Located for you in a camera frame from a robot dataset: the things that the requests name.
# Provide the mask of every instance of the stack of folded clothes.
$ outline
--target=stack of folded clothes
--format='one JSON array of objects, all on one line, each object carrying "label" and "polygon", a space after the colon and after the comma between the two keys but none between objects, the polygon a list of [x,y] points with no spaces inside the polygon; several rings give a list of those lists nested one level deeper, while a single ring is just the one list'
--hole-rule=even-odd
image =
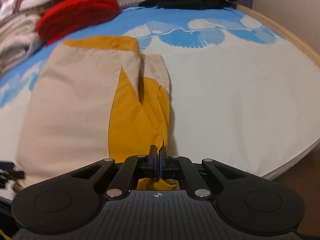
[{"label": "stack of folded clothes", "polygon": [[22,14],[0,28],[0,76],[43,45],[36,31],[39,20]]},{"label": "stack of folded clothes", "polygon": [[116,0],[7,0],[0,9],[0,73],[65,35],[112,20]]}]

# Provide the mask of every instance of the wall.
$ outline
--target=wall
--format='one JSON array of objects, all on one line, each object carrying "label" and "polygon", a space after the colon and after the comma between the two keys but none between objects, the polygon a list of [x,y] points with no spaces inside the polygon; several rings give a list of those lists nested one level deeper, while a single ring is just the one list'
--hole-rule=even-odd
[{"label": "wall", "polygon": [[320,0],[253,0],[252,8],[281,24],[320,54]]}]

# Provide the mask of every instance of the folded red towel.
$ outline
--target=folded red towel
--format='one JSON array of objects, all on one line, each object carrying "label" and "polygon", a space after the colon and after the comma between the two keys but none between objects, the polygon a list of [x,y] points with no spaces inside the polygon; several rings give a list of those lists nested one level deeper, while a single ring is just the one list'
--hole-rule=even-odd
[{"label": "folded red towel", "polygon": [[65,0],[44,14],[38,33],[49,45],[76,30],[110,21],[119,13],[117,0]]}]

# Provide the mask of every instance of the beige and yellow garment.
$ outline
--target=beige and yellow garment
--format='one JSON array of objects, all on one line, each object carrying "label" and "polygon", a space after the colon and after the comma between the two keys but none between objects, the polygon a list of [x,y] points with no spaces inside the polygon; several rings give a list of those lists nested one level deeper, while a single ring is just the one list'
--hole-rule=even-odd
[{"label": "beige and yellow garment", "polygon": [[[104,158],[123,162],[168,143],[169,76],[128,36],[65,40],[31,95],[17,155],[23,187]],[[140,189],[172,189],[145,179]]]}]

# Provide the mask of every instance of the bed sheet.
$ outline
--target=bed sheet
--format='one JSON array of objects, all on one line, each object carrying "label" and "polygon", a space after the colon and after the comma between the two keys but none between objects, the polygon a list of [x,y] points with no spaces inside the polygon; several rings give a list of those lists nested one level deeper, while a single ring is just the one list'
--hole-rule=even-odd
[{"label": "bed sheet", "polygon": [[[319,68],[239,11],[130,8],[65,39],[97,35],[133,36],[143,53],[163,56],[171,78],[170,155],[213,158],[264,176],[320,138]],[[32,89],[59,42],[0,82],[1,160],[15,158]]]}]

